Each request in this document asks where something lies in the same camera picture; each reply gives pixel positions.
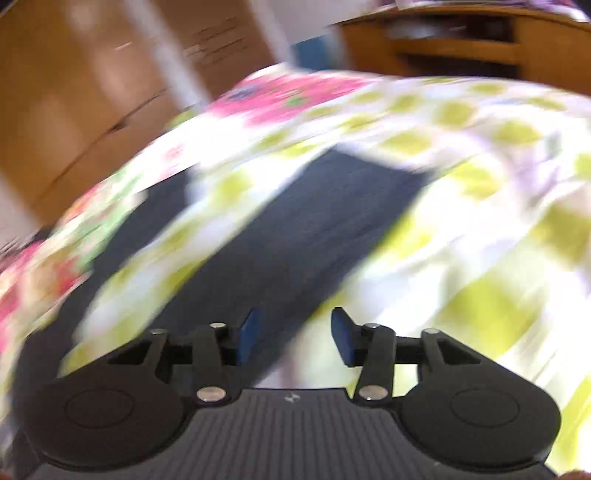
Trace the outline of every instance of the wooden cabinet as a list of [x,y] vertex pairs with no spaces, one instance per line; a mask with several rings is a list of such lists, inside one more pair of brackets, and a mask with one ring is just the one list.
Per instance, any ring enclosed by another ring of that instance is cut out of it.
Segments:
[[591,95],[591,28],[520,17],[516,31],[523,78]]
[[[481,28],[466,32],[470,29],[465,27],[460,27],[464,37],[443,31],[429,38],[396,38],[396,22],[412,17],[428,20],[431,26],[438,21],[491,21],[495,27],[500,24],[496,30],[503,38],[487,38]],[[358,70],[399,76],[509,77],[591,95],[591,24],[565,15],[495,5],[444,5],[392,8],[338,26]]]
[[157,0],[187,61],[214,98],[275,63],[244,0]]
[[[274,63],[246,0],[145,2],[212,96]],[[178,113],[130,5],[19,0],[0,17],[0,172],[44,223]]]
[[[41,220],[55,220],[44,204],[48,192],[72,177],[67,172],[114,125],[164,89],[121,1],[20,0],[0,18],[2,174]],[[115,164],[129,158],[116,155]],[[92,162],[84,163],[84,181],[60,193],[64,208],[115,169],[106,158]]]

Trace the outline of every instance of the ribbed black surface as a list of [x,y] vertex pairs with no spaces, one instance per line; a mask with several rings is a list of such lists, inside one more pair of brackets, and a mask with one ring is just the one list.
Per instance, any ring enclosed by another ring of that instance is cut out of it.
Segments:
[[418,451],[387,412],[353,405],[344,390],[245,390],[227,407],[198,412],[175,444],[140,465],[101,473],[44,465],[31,479],[542,480],[553,476],[542,465],[502,474],[442,465]]

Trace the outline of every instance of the wooden wall panel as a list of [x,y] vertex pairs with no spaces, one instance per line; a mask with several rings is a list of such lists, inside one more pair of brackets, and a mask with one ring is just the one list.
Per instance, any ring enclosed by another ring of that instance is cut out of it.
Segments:
[[178,113],[172,98],[165,93],[130,115],[121,129],[99,140],[51,183],[33,204],[37,217],[46,225],[54,223],[80,195],[159,137],[165,124]]

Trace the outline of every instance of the pink flower pattern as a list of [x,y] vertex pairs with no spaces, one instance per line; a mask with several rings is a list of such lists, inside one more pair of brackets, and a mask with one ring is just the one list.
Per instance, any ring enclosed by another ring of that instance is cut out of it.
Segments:
[[222,117],[246,114],[247,124],[252,126],[282,122],[371,82],[355,76],[325,73],[266,74],[243,80],[213,102],[208,111]]

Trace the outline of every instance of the metal screw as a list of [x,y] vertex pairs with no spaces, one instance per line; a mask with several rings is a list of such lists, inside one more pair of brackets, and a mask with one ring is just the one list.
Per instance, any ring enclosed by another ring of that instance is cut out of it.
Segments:
[[197,390],[197,398],[204,402],[217,402],[226,397],[226,391],[220,387],[203,387]]
[[365,400],[382,400],[388,396],[388,390],[381,385],[365,385],[359,389],[358,395]]

